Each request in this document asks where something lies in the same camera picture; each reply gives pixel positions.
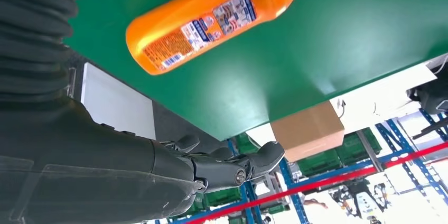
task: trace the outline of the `shelving rack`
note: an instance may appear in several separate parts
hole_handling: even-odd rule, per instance
[[[434,123],[434,119],[429,114],[427,114],[424,110],[420,110],[420,112],[422,113],[422,115],[427,119],[427,121],[430,124]],[[438,117],[440,119],[442,119],[443,115],[440,114]],[[377,159],[380,165],[392,160],[393,158],[398,158],[403,154],[410,154],[410,153],[414,152],[414,149],[411,147],[411,145],[409,144],[407,139],[403,136],[401,130],[396,126],[395,122],[392,119],[387,120],[386,122],[384,122],[384,124],[379,123],[379,124],[375,125],[375,127],[379,130],[381,136],[386,141],[389,148],[392,150],[392,153],[389,155],[386,155],[386,156],[382,156],[382,157],[378,157],[378,158],[376,158],[375,156],[371,156],[371,157],[374,157],[373,158],[374,160]],[[440,135],[440,137],[442,138],[443,141],[446,142],[448,140],[448,135],[445,132],[443,132],[441,129],[436,130],[436,132]],[[229,148],[232,150],[233,154],[236,155],[237,151],[236,151],[236,148],[234,147],[232,141],[229,140],[228,143],[229,143]],[[439,196],[448,205],[448,196],[446,194],[446,191],[440,186],[440,184],[438,184],[436,182],[436,180],[430,174],[429,170],[427,169],[426,165],[423,163],[421,158],[414,159],[414,163],[419,167],[421,172],[428,179],[429,185],[432,186],[435,189],[435,191],[438,192]],[[317,181],[321,181],[324,179],[329,179],[329,178],[333,178],[333,177],[336,177],[339,175],[351,173],[351,172],[366,168],[368,166],[371,166],[373,164],[374,163],[373,163],[372,159],[368,159],[368,160],[358,162],[354,165],[350,165],[347,167],[343,167],[341,169],[326,172],[326,173],[308,178],[304,181],[298,181],[298,182],[293,181],[293,178],[292,178],[292,175],[291,175],[291,172],[290,172],[290,169],[289,169],[286,159],[281,160],[279,166],[280,166],[280,170],[284,177],[287,188],[293,189],[293,188],[298,188],[298,187],[301,187],[304,185],[310,185],[312,183],[315,183]],[[417,190],[423,195],[423,197],[425,197],[427,199],[427,195],[426,195],[426,192],[424,191],[424,187],[419,183],[419,181],[415,177],[414,173],[409,168],[409,165],[407,163],[404,163],[404,164],[402,164],[402,167],[405,169],[405,171],[408,174],[411,181],[415,184]],[[253,201],[253,200],[257,199],[257,196],[255,195],[255,193],[253,191],[253,186],[252,186],[251,182],[246,182],[241,187],[241,194],[242,194],[242,200],[240,200],[238,202],[234,202],[232,204],[229,204],[229,205],[219,208],[219,209],[215,209],[213,211],[196,214],[195,216],[191,216],[189,218],[176,220],[171,223],[187,223],[189,221],[192,221],[192,220],[195,220],[198,218],[202,218],[204,216],[208,216],[212,213],[221,211],[223,209],[229,209],[229,208],[232,208],[235,206],[239,206],[245,202]],[[291,201],[294,205],[294,208],[297,212],[297,215],[298,215],[298,218],[299,218],[301,224],[308,224],[309,221],[308,221],[305,210],[303,208],[303,204],[302,204],[298,194],[293,194],[291,196]],[[253,207],[251,209],[245,209],[245,213],[246,213],[246,220],[247,220],[248,224],[262,224],[263,223],[261,211],[258,206]]]

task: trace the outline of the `bottle label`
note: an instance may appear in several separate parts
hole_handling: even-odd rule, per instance
[[[144,52],[152,64],[165,70],[256,18],[251,0],[229,0],[148,44]]]

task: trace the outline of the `cable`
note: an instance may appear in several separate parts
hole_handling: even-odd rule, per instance
[[[447,148],[447,147],[448,147],[448,142],[444,142],[442,144],[439,144],[439,145],[436,145],[436,146],[432,146],[432,147],[429,147],[427,149],[420,150],[418,152],[409,153],[406,157],[399,158],[396,161],[386,162],[384,164],[384,166],[386,168],[389,168],[389,167],[393,167],[393,166],[396,166],[396,165],[400,165],[400,164],[403,164],[403,163],[408,162],[410,160],[422,157],[424,155],[440,151],[440,150],[442,150],[444,148]],[[251,208],[251,207],[254,207],[254,206],[258,206],[258,205],[264,204],[266,202],[269,202],[269,201],[272,201],[272,200],[276,200],[276,199],[280,199],[280,198],[283,198],[283,197],[286,197],[286,196],[289,196],[289,195],[292,195],[292,194],[296,194],[296,193],[299,193],[299,192],[302,192],[302,191],[307,191],[307,190],[311,190],[311,189],[314,189],[314,188],[317,188],[317,187],[320,187],[320,186],[326,186],[326,185],[329,185],[329,184],[334,184],[334,183],[338,183],[338,182],[342,182],[342,181],[358,178],[360,176],[371,175],[371,174],[374,174],[374,173],[376,173],[375,167],[368,167],[368,168],[357,170],[357,171],[354,171],[354,172],[351,172],[351,173],[347,173],[347,174],[344,174],[344,175],[339,175],[339,176],[335,176],[333,178],[324,179],[324,180],[321,180],[321,181],[318,181],[318,182],[315,182],[315,183],[310,183],[310,184],[306,184],[304,186],[292,188],[292,189],[289,189],[287,191],[284,191],[284,192],[281,192],[281,193],[278,193],[278,194],[275,194],[275,195],[271,195],[271,196],[268,196],[268,197],[265,197],[265,198],[257,199],[257,200],[250,201],[250,202],[246,202],[246,203],[243,203],[243,204],[240,204],[240,205],[228,208],[228,209],[223,209],[221,211],[214,212],[214,213],[212,213],[212,214],[210,214],[208,216],[188,221],[187,223],[190,223],[190,224],[201,224],[201,223],[204,223],[206,220],[213,220],[213,219],[217,219],[217,218],[222,217],[222,216],[227,216],[227,215],[229,215],[229,214],[231,214],[233,212],[237,212],[237,211],[244,210],[246,208]]]
[[[342,100],[342,114],[339,116],[339,118],[341,118],[345,113],[346,113],[346,102],[344,100]]]
[[[448,59],[448,53],[445,53],[444,55],[446,55],[446,56],[445,56],[445,59],[444,59],[443,62],[442,62],[442,65],[440,66],[440,68],[439,68],[437,71],[435,71],[434,74],[438,74],[439,72],[441,72],[441,71],[443,70],[443,67],[444,67],[445,64],[446,64],[446,60]]]

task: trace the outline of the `green table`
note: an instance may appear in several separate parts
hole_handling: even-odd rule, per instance
[[[127,51],[125,29],[168,1],[80,0],[67,43],[220,140],[448,51],[448,0],[295,0],[277,20],[152,77]]]

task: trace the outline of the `orange detergent bottle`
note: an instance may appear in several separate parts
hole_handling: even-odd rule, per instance
[[[132,21],[126,43],[137,63],[162,74],[262,22],[293,0],[172,0]]]

